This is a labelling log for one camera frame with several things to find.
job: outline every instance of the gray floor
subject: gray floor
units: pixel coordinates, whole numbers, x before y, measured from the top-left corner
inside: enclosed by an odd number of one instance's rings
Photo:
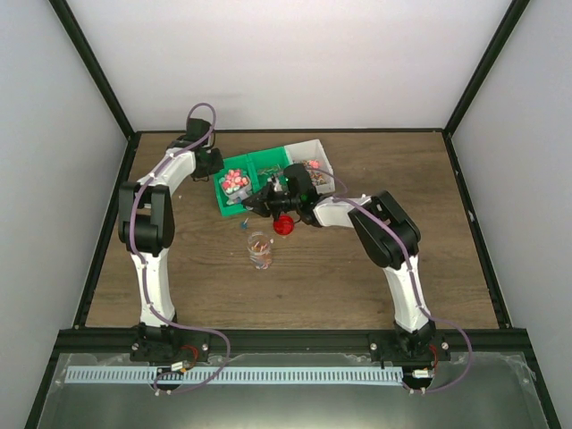
[[[99,365],[129,365],[122,357],[102,358]],[[338,366],[344,358],[338,356],[332,363]],[[400,387],[217,385],[157,398],[146,384],[65,384],[65,367],[74,365],[74,358],[63,359],[40,428],[548,427],[532,375],[520,356],[476,354],[466,380],[448,391],[425,397],[410,397]],[[277,362],[276,357],[254,359],[246,357],[232,364],[263,366],[266,361],[275,366]],[[435,383],[445,384],[457,377],[465,359],[465,355],[458,355],[452,363],[439,364]],[[355,359],[346,362],[356,365]],[[85,359],[75,365],[86,365]]]

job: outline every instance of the table surface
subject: table surface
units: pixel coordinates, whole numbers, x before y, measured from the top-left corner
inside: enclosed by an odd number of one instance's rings
[[[135,181],[177,134],[141,138]],[[320,139],[349,195],[387,189],[421,231],[419,270],[432,313],[465,328],[498,327],[440,133],[219,133],[224,157]],[[352,229],[298,223],[288,237],[255,214],[222,217],[210,181],[185,180],[172,197],[176,234],[169,282],[179,322],[226,328],[391,329],[393,304],[381,268]],[[240,222],[246,218],[248,229]],[[256,270],[247,236],[274,237],[273,264]],[[137,275],[115,228],[87,326],[139,322]]]

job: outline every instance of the green tray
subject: green tray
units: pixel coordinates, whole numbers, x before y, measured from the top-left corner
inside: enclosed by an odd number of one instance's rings
[[[228,198],[218,184],[218,181],[224,177],[226,172],[237,168],[247,171],[248,177],[252,181],[253,192],[258,192],[266,184],[268,177],[271,175],[270,172],[264,172],[264,169],[277,166],[276,169],[280,167],[280,170],[282,170],[289,164],[290,162],[284,147],[260,150],[258,152],[251,152],[246,155],[233,156],[232,158],[224,159],[224,168],[213,176],[214,192],[216,194],[218,206],[221,209],[221,214],[223,216],[232,216],[248,211],[242,206],[242,204],[234,204],[232,206],[228,206],[226,204]],[[283,176],[280,177],[281,183],[285,185]]]

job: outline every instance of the white bin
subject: white bin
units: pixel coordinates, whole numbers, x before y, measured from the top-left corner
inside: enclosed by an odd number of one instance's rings
[[[310,161],[315,159],[320,163],[320,169],[333,174],[332,166],[328,157],[325,155],[324,148],[320,140],[309,140],[293,145],[284,146],[286,156],[291,164],[301,163],[302,161]],[[335,182],[330,176],[324,174],[325,184],[317,185],[315,189],[319,194],[327,194],[336,190]]]

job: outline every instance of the black metal frame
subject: black metal frame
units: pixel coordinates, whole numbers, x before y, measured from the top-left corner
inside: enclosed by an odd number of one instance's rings
[[[83,59],[89,73],[101,91],[106,103],[111,109],[114,117],[121,127],[125,136],[129,139],[123,157],[122,165],[114,187],[104,225],[97,242],[96,252],[89,269],[83,295],[81,297],[78,312],[74,320],[74,328],[60,331],[54,346],[53,353],[47,363],[46,372],[38,389],[36,400],[26,428],[38,426],[41,411],[44,406],[47,391],[54,375],[57,359],[62,353],[131,353],[131,346],[136,340],[137,328],[86,328],[85,322],[93,299],[93,294],[97,286],[101,268],[105,259],[105,253],[111,234],[114,231],[115,218],[117,216],[117,195],[119,184],[127,180],[130,169],[135,158],[139,139],[142,132],[134,132],[129,124],[122,107],[117,100],[103,70],[101,69],[93,51],[89,47],[83,32],[75,18],[72,10],[65,0],[50,0],[55,12],[60,18],[62,25],[66,29],[71,41],[76,46]],[[444,130],[436,129],[370,129],[370,130],[227,130],[219,132],[441,132],[445,141],[445,147],[450,157],[451,166],[455,173],[458,190],[467,213],[467,219],[475,241],[476,250],[483,268],[484,277],[491,295],[492,305],[497,316],[499,330],[468,330],[467,334],[471,338],[475,351],[491,352],[522,352],[526,358],[526,363],[535,372],[536,380],[534,386],[540,397],[544,414],[550,428],[561,428],[556,412],[551,403],[550,395],[547,391],[543,376],[536,361],[533,348],[526,330],[515,329],[511,326],[509,313],[502,298],[499,284],[492,269],[491,259],[486,249],[483,234],[481,233],[475,210],[467,190],[467,185],[463,179],[463,174],[458,165],[457,156],[451,142],[451,136],[460,124],[463,116],[467,112],[471,102],[475,98],[478,89],[483,84],[488,72],[492,68],[501,49],[504,47],[510,33],[517,25],[517,22],[525,10],[529,0],[513,0],[507,10],[499,28],[495,32],[491,43],[478,64],[475,73],[469,81],[463,96],[458,102],[449,122]],[[170,131],[145,131],[145,132],[170,132]],[[364,330],[341,330],[341,331],[271,331],[271,330],[225,330],[229,337],[233,354],[240,353],[260,353],[260,352],[332,352],[332,353],[370,353],[370,343],[378,341],[383,343],[391,341],[395,335],[394,331],[364,331]],[[466,344],[463,338],[455,331],[438,331],[439,335],[444,335],[450,346],[450,351],[464,351]],[[209,343],[209,352],[221,354],[224,352],[224,344],[219,337],[210,336],[205,339]]]

